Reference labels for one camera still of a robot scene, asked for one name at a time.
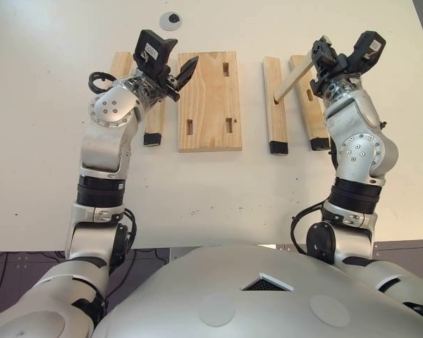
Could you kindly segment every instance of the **vent grille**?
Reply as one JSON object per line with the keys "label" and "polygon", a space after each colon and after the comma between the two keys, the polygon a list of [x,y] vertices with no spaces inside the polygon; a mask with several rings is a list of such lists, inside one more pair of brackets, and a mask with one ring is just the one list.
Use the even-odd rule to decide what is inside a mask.
{"label": "vent grille", "polygon": [[278,287],[277,285],[264,280],[260,279],[257,280],[255,283],[252,283],[245,287],[243,291],[287,291],[282,289],[281,287]]}

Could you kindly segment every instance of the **wooden leg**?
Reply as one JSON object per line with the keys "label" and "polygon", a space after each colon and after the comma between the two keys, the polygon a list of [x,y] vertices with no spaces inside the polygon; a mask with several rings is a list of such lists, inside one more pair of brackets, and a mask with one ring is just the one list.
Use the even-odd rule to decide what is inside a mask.
{"label": "wooden leg", "polygon": [[[289,61],[291,73],[294,73],[296,67],[300,67],[306,58],[306,56],[302,55],[291,56]],[[323,111],[318,98],[313,95],[310,87],[312,78],[313,75],[310,70],[299,78],[296,83],[296,92],[298,93],[302,118],[312,150],[326,150],[330,149],[329,133],[324,124]]]}
{"label": "wooden leg", "polygon": [[146,115],[146,128],[144,130],[144,145],[159,146],[164,123],[164,100],[157,102]]}
{"label": "wooden leg", "polygon": [[113,63],[111,64],[110,74],[116,79],[125,77],[130,74],[133,64],[133,57],[128,51],[117,51],[114,54]]}
{"label": "wooden leg", "polygon": [[266,56],[263,60],[266,121],[269,149],[272,154],[288,154],[287,119],[283,101],[275,104],[273,93],[282,82],[281,61]]}

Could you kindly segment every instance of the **dark floor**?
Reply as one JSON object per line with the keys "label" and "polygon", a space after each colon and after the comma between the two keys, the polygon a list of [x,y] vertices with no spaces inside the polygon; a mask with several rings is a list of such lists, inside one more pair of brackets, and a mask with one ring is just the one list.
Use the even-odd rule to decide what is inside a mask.
{"label": "dark floor", "polygon": [[[169,249],[157,249],[159,258],[156,257],[155,249],[152,249],[150,252],[132,250],[127,255],[125,263],[111,275],[107,294],[123,280],[132,263],[134,254],[136,254],[135,263],[127,279],[109,297],[109,310],[122,302],[122,300],[169,260]],[[4,271],[4,261],[5,255],[0,256],[0,279]],[[48,269],[57,264],[57,261],[63,261],[63,259],[57,258],[54,252],[9,253],[3,283],[0,288],[0,312],[17,302]]]}
{"label": "dark floor", "polygon": [[[283,250],[295,251],[293,245],[278,245]],[[0,253],[0,279],[4,271],[5,254]],[[111,275],[110,293],[125,277],[131,266],[133,255],[136,254],[127,279],[118,291],[109,297],[109,310],[122,302],[137,289],[147,278],[164,265],[169,259],[169,249],[155,249],[150,252],[132,250],[125,263]],[[377,242],[374,246],[373,258],[390,261],[423,278],[423,240]],[[2,286],[0,288],[0,312],[13,305],[19,298],[45,274],[48,269],[62,261],[54,252],[44,253],[9,253]]]}

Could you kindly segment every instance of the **wooden stick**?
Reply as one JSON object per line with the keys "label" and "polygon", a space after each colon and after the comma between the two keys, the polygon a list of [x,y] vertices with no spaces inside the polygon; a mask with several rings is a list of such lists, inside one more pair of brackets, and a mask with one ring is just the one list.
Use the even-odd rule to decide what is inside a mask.
{"label": "wooden stick", "polygon": [[146,115],[146,127],[144,129],[144,145],[159,146],[164,123],[164,100],[157,102]]}
{"label": "wooden stick", "polygon": [[[303,55],[292,55],[290,57],[289,64],[292,72],[302,64],[303,60]],[[330,149],[329,134],[324,124],[323,111],[319,105],[318,98],[313,95],[312,88],[310,87],[312,78],[312,71],[309,70],[298,80],[296,92],[298,93],[302,119],[304,120],[312,150],[326,150]]]}
{"label": "wooden stick", "polygon": [[302,62],[288,74],[287,78],[276,88],[274,102],[278,104],[281,99],[295,86],[296,82],[313,66],[312,50],[304,57]]}
{"label": "wooden stick", "polygon": [[275,104],[273,91],[282,81],[281,61],[265,56],[263,59],[265,84],[266,121],[268,123],[269,149],[272,154],[288,154],[287,120],[283,102]]}
{"label": "wooden stick", "polygon": [[132,54],[128,51],[117,51],[114,54],[113,63],[111,64],[110,74],[116,79],[125,77],[130,74],[133,63]]}

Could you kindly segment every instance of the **wooden board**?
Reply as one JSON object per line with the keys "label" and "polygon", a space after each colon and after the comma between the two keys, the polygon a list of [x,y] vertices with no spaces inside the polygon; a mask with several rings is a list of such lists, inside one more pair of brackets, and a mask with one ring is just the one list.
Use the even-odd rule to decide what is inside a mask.
{"label": "wooden board", "polygon": [[179,70],[189,58],[197,55],[196,71],[180,92],[178,150],[241,150],[236,52],[179,54]]}
{"label": "wooden board", "polygon": [[125,77],[130,74],[133,64],[133,57],[128,51],[117,51],[114,54],[113,63],[111,64],[110,74],[116,79]]}
{"label": "wooden board", "polygon": [[164,100],[157,102],[149,113],[146,114],[146,127],[144,129],[144,145],[159,146],[164,124]]}
{"label": "wooden board", "polygon": [[274,90],[282,82],[281,60],[265,56],[263,59],[266,121],[269,150],[272,154],[288,154],[287,118],[283,101],[274,102]]}
{"label": "wooden board", "polygon": [[[304,61],[302,55],[292,55],[289,61],[292,73],[295,68]],[[296,92],[298,93],[302,118],[304,120],[307,136],[310,140],[312,150],[330,149],[329,133],[324,124],[323,111],[318,102],[318,98],[313,95],[310,81],[313,78],[312,71],[305,73],[296,84]]]}

